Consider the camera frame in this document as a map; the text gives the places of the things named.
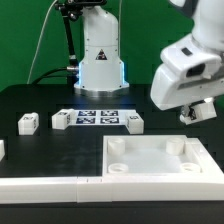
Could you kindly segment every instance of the white plastic part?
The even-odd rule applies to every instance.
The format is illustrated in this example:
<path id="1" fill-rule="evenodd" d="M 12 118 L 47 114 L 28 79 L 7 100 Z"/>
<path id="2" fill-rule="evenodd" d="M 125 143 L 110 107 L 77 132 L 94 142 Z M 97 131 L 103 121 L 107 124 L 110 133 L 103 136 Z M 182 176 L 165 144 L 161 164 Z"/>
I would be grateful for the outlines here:
<path id="1" fill-rule="evenodd" d="M 144 133 L 144 121 L 138 113 L 126 114 L 126 127 L 130 134 Z"/>
<path id="2" fill-rule="evenodd" d="M 191 107 L 191 109 L 194 111 L 194 119 L 180 116 L 181 122 L 186 125 L 217 117 L 213 102 L 198 104 Z"/>
<path id="3" fill-rule="evenodd" d="M 1 178 L 0 204 L 224 200 L 224 175 L 198 139 L 186 136 L 116 136 L 126 142 L 126 153 L 108 153 L 104 136 L 102 177 Z M 166 142 L 181 138 L 184 153 L 166 153 Z M 127 173 L 109 173 L 110 165 L 128 166 Z M 181 172 L 193 163 L 201 172 Z M 185 165 L 185 170 L 192 166 Z"/>
<path id="4" fill-rule="evenodd" d="M 201 167 L 195 163 L 183 163 L 180 165 L 180 170 L 182 173 L 200 173 Z"/>
<path id="5" fill-rule="evenodd" d="M 125 153 L 125 141 L 122 138 L 108 139 L 108 153 L 114 156 L 121 156 Z"/>
<path id="6" fill-rule="evenodd" d="M 19 135 L 33 135 L 39 127 L 39 115 L 37 113 L 24 114 L 18 122 Z"/>
<path id="7" fill-rule="evenodd" d="M 170 0 L 170 2 L 178 7 L 183 7 L 186 0 Z"/>
<path id="8" fill-rule="evenodd" d="M 128 173 L 128 171 L 129 171 L 128 166 L 123 163 L 114 163 L 108 167 L 108 172 L 112 174 Z"/>
<path id="9" fill-rule="evenodd" d="M 181 138 L 170 138 L 166 142 L 166 152 L 173 156 L 179 156 L 184 152 L 184 140 Z"/>
<path id="10" fill-rule="evenodd" d="M 83 9 L 85 57 L 80 62 L 80 91 L 116 91 L 129 87 L 118 56 L 118 21 L 100 6 Z"/>
<path id="11" fill-rule="evenodd" d="M 77 202 L 112 202 L 112 183 L 102 177 L 79 177 Z"/>
<path id="12" fill-rule="evenodd" d="M 77 177 L 1 178 L 0 204 L 77 201 Z"/>
<path id="13" fill-rule="evenodd" d="M 0 162 L 2 161 L 4 156 L 5 156 L 4 141 L 0 140 Z"/>
<path id="14" fill-rule="evenodd" d="M 224 1 L 200 0 L 194 14 L 194 38 L 207 48 L 224 52 Z"/>
<path id="15" fill-rule="evenodd" d="M 184 48 L 192 52 L 192 55 L 185 55 L 182 52 Z M 192 35 L 165 48 L 161 58 L 164 64 L 156 71 L 151 89 L 151 98 L 161 110 L 191 104 L 224 93 L 224 78 L 217 77 L 209 82 L 222 66 L 221 57 L 197 47 L 192 41 Z M 205 69 L 201 75 L 187 77 L 190 69 L 202 64 L 205 64 Z"/>
<path id="16" fill-rule="evenodd" d="M 52 128 L 65 130 L 76 119 L 76 113 L 73 109 L 63 109 L 52 116 Z"/>

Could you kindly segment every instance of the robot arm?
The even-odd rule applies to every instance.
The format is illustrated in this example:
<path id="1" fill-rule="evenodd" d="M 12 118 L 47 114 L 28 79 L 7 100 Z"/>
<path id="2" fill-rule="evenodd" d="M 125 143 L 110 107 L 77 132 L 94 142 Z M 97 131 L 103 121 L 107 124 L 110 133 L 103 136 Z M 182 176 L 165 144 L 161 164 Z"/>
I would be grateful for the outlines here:
<path id="1" fill-rule="evenodd" d="M 213 102 L 204 100 L 224 94 L 224 1 L 170 2 L 192 17 L 195 26 L 162 51 L 151 98 L 161 110 L 183 106 L 181 121 L 186 124 L 216 117 Z"/>
<path id="2" fill-rule="evenodd" d="M 198 0 L 169 0 L 178 11 L 191 18 L 196 10 Z"/>

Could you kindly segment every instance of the green wall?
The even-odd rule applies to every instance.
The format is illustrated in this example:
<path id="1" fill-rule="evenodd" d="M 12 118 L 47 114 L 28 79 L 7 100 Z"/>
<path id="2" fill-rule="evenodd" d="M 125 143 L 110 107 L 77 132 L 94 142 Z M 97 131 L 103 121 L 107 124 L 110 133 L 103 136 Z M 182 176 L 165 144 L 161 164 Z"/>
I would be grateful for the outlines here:
<path id="1" fill-rule="evenodd" d="M 46 12 L 53 0 L 1 1 L 0 90 L 26 83 Z M 118 17 L 119 0 L 104 7 Z M 167 0 L 123 0 L 121 58 L 131 84 L 151 83 L 161 63 L 162 48 L 180 39 L 192 28 Z M 79 59 L 83 56 L 82 23 L 72 24 Z M 67 65 L 68 52 L 62 18 L 53 10 L 43 38 L 33 79 L 43 72 Z"/>

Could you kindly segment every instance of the robot logo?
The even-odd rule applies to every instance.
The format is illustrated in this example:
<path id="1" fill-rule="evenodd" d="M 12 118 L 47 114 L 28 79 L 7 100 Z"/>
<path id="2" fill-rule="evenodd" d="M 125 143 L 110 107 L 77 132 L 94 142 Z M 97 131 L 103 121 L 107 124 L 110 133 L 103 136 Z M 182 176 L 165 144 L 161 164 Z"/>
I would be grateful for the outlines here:
<path id="1" fill-rule="evenodd" d="M 101 49 L 100 53 L 97 55 L 96 60 L 107 60 L 107 57 L 103 49 Z"/>

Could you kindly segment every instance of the black table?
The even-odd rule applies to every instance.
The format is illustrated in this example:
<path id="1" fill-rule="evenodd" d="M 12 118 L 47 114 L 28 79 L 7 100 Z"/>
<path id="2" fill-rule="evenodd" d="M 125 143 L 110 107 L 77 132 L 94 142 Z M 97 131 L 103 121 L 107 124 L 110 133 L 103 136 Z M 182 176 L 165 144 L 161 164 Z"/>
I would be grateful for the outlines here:
<path id="1" fill-rule="evenodd" d="M 101 176 L 104 135 L 129 135 L 125 126 L 51 128 L 60 109 L 135 109 L 145 122 L 145 135 L 187 135 L 199 138 L 224 168 L 224 109 L 218 117 L 185 126 L 180 109 L 158 110 L 150 86 L 133 85 L 128 96 L 94 99 L 74 95 L 66 85 L 16 85 L 0 93 L 0 139 L 6 156 L 1 177 Z M 40 127 L 34 136 L 19 136 L 17 122 L 36 112 Z M 224 223 L 224 202 L 120 202 L 1 205 L 1 223 Z"/>

